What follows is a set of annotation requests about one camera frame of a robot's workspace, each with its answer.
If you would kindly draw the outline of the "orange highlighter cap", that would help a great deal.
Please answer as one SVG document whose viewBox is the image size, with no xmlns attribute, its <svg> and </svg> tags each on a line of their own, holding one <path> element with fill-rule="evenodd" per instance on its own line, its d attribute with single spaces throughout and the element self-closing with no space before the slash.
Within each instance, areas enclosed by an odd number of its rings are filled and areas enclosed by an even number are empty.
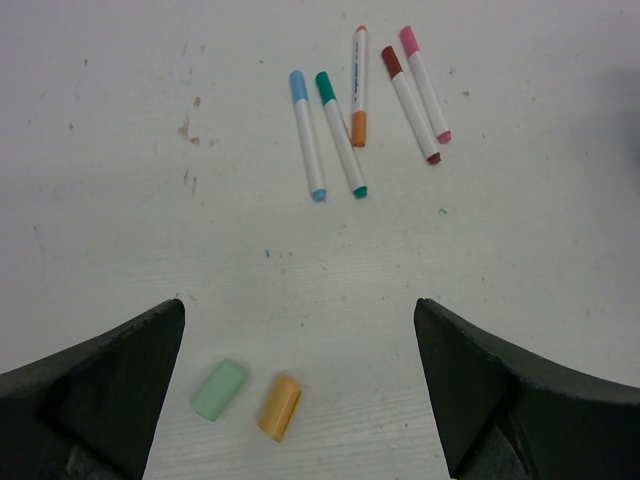
<svg viewBox="0 0 640 480">
<path fill-rule="evenodd" d="M 301 399 L 302 390 L 297 380 L 288 374 L 280 374 L 272 382 L 266 400 L 258 415 L 261 431 L 280 443 L 289 428 Z"/>
</svg>

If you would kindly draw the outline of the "green highlighter cap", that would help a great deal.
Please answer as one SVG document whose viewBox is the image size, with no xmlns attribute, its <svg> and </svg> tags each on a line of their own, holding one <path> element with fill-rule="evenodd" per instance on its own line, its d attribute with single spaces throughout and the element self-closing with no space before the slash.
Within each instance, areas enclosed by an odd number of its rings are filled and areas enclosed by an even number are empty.
<svg viewBox="0 0 640 480">
<path fill-rule="evenodd" d="M 249 371 L 240 363 L 221 360 L 191 397 L 190 405 L 200 417 L 216 421 L 243 388 Z"/>
</svg>

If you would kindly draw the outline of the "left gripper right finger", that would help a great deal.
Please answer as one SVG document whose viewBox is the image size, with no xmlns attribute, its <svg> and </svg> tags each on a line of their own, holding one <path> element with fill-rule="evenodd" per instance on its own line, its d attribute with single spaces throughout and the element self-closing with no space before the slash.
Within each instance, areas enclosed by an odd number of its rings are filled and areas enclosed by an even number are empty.
<svg viewBox="0 0 640 480">
<path fill-rule="evenodd" d="M 639 390 L 562 366 L 432 299 L 414 325 L 453 479 L 636 479 Z"/>
</svg>

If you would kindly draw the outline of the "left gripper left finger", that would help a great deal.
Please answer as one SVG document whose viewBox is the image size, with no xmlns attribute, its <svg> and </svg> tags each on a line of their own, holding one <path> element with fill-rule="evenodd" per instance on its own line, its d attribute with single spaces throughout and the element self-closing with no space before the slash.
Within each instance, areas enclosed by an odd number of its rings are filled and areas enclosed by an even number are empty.
<svg viewBox="0 0 640 480">
<path fill-rule="evenodd" d="M 4 479 L 140 479 L 185 327 L 167 300 L 1 376 Z"/>
</svg>

